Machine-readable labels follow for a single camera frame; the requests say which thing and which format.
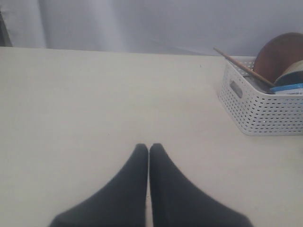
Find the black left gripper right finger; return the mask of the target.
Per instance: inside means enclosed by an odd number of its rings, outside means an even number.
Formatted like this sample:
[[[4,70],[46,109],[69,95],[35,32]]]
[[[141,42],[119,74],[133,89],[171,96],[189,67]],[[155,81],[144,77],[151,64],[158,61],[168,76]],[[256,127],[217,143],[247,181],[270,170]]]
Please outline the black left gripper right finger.
[[[216,201],[172,162],[164,147],[150,148],[150,193],[155,227],[250,227],[243,214]]]

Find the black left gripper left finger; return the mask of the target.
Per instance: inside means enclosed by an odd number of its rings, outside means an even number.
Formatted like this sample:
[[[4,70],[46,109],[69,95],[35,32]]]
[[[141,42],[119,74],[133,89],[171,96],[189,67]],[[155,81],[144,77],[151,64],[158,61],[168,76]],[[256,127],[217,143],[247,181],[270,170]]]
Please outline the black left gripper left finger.
[[[121,170],[91,197],[58,214],[52,227],[143,227],[149,152],[137,144]]]

